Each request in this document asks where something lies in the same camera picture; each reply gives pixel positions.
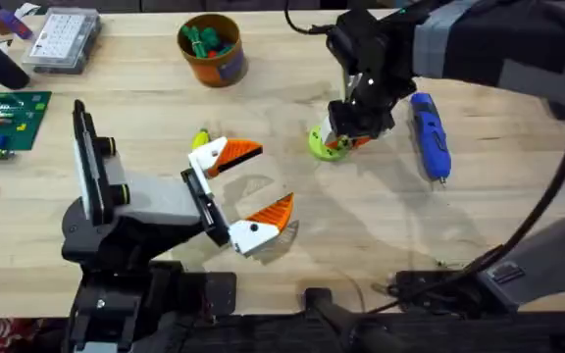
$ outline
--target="cable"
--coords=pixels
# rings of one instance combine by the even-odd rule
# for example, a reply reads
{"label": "cable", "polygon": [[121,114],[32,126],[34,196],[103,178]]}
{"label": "cable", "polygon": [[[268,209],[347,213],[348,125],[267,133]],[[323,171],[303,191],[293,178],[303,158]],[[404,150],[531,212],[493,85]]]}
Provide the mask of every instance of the cable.
{"label": "cable", "polygon": [[286,20],[286,23],[291,27],[291,29],[300,34],[306,35],[326,34],[331,29],[333,29],[334,25],[311,25],[310,29],[298,27],[291,21],[291,17],[289,16],[289,1],[290,0],[284,0],[284,19]]}
{"label": "cable", "polygon": [[184,332],[184,336],[182,337],[182,341],[180,342],[180,348],[178,348],[178,353],[182,352],[184,345],[186,342],[191,338],[191,333],[193,332],[193,328],[195,328],[195,322],[197,321],[196,317],[193,317],[193,321],[191,325],[187,327],[186,331]]}
{"label": "cable", "polygon": [[[275,316],[273,318],[258,320],[258,321],[251,322],[249,324],[239,323],[239,324],[231,324],[231,325],[214,325],[214,326],[209,326],[209,327],[194,327],[194,328],[195,329],[240,328],[240,327],[243,327],[245,325],[262,325],[262,324],[266,324],[266,323],[286,321],[286,320],[301,317],[304,314],[305,314],[304,311],[301,311],[301,312],[297,312],[297,313],[294,313],[294,314],[289,314],[289,315],[284,315],[284,316]],[[187,326],[187,325],[182,325],[182,324],[177,324],[177,325],[180,326],[181,328],[189,328],[189,326]]]}
{"label": "cable", "polygon": [[[565,10],[562,10],[555,5],[544,5],[546,9],[553,15],[558,21],[562,22],[565,25]],[[506,256],[511,250],[513,250],[516,245],[527,235],[529,230],[533,227],[533,225],[538,221],[541,215],[546,211],[552,200],[555,198],[561,187],[565,182],[565,152],[557,167],[555,175],[553,176],[548,188],[544,192],[543,196],[536,204],[534,209],[531,211],[529,216],[520,224],[520,226],[516,229],[514,234],[505,242],[504,244],[488,251],[484,256],[476,259],[470,265],[468,265],[464,270],[461,272],[447,278],[446,280],[432,283],[426,286],[423,286],[413,292],[407,293],[406,295],[394,300],[391,303],[378,307],[376,309],[370,310],[368,314],[377,314],[384,310],[393,308],[400,304],[402,301],[412,299],[420,294],[425,292],[443,287],[445,285],[451,284],[456,282],[457,280],[463,279],[464,277],[485,271],[494,263],[502,259]]]}

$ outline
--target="orange plastic piece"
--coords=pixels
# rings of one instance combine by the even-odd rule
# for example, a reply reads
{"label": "orange plastic piece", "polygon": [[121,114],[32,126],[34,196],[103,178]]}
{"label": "orange plastic piece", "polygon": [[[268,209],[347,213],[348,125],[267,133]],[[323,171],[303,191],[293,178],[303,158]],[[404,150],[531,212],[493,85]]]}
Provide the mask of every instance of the orange plastic piece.
{"label": "orange plastic piece", "polygon": [[250,140],[229,139],[215,162],[215,166],[206,172],[209,177],[216,177],[219,173],[261,153],[261,151],[263,151],[263,145],[260,143]]}
{"label": "orange plastic piece", "polygon": [[293,192],[246,220],[273,225],[279,230],[283,230],[291,218],[291,211],[293,211]]}
{"label": "orange plastic piece", "polygon": [[334,149],[334,148],[337,148],[338,144],[339,144],[339,141],[335,140],[333,142],[329,142],[329,143],[325,144],[325,146],[327,146],[331,149]]}
{"label": "orange plastic piece", "polygon": [[363,146],[364,144],[370,142],[372,140],[372,138],[370,137],[359,137],[356,140],[354,140],[354,148]]}

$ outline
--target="plastic storage box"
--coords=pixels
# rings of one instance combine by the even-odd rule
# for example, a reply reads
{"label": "plastic storage box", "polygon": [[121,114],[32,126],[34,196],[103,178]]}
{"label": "plastic storage box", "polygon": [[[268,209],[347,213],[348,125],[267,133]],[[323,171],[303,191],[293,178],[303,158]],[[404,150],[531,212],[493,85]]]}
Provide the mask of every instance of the plastic storage box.
{"label": "plastic storage box", "polygon": [[22,62],[36,73],[81,74],[100,30],[97,10],[51,8]]}

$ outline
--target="black bracket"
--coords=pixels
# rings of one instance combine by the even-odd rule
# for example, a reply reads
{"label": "black bracket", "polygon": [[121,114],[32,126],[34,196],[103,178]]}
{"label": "black bracket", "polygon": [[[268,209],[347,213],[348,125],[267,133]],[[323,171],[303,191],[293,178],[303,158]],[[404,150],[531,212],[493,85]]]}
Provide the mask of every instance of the black bracket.
{"label": "black bracket", "polygon": [[[392,297],[406,297],[409,292],[432,283],[445,281],[456,271],[401,271],[394,282],[387,286]],[[497,317],[509,313],[493,293],[479,283],[476,276],[463,278],[455,283],[402,300],[399,308],[404,313],[428,313],[457,315],[465,319]]]}

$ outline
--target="wooden tabletop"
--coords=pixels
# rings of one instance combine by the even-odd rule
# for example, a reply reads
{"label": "wooden tabletop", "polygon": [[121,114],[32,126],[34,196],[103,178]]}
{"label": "wooden tabletop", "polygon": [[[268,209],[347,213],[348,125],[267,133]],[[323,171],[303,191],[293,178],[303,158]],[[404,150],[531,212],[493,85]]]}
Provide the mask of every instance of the wooden tabletop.
{"label": "wooden tabletop", "polygon": [[[448,134],[452,174],[445,188],[424,177],[406,103],[396,106],[396,127],[379,140],[343,162],[319,162],[307,150],[307,131],[342,90],[325,37],[293,32],[280,12],[227,15],[241,29],[249,62],[232,87],[202,86],[180,55],[177,30],[193,14],[104,15],[83,75],[32,77],[26,90],[54,94],[33,150],[0,163],[0,317],[66,316],[71,307],[80,271],[61,257],[60,225],[79,196],[71,118],[77,98],[98,132],[117,139],[133,171],[180,177],[201,127],[263,143],[263,155],[211,185],[231,221],[295,192],[281,241],[245,259],[200,234],[163,255],[190,271],[235,272],[238,313],[297,311],[307,286],[330,287],[337,303],[355,311],[384,304],[372,283],[430,269],[435,260],[463,265],[507,239],[561,158],[565,123],[538,99],[417,79]],[[292,13],[305,26],[336,15]],[[41,21],[28,23],[38,28]],[[20,60],[25,47],[15,40],[11,56]],[[564,216],[565,187],[538,226]],[[565,310],[565,294],[526,309]]]}

